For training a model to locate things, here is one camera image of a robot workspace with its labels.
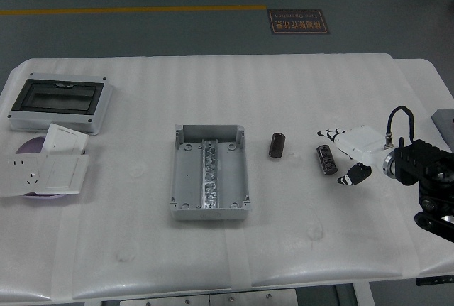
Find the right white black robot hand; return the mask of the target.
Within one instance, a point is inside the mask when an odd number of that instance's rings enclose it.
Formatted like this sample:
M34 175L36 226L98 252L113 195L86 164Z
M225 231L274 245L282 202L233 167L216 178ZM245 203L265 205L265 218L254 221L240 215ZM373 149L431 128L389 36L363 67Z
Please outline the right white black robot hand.
M326 129L318 131L317 135L332 141L341 153L355 161L354 166L338 178L339 184L358 185L372 174L373 168L387 174L392 149L384 148L385 137L372 127Z

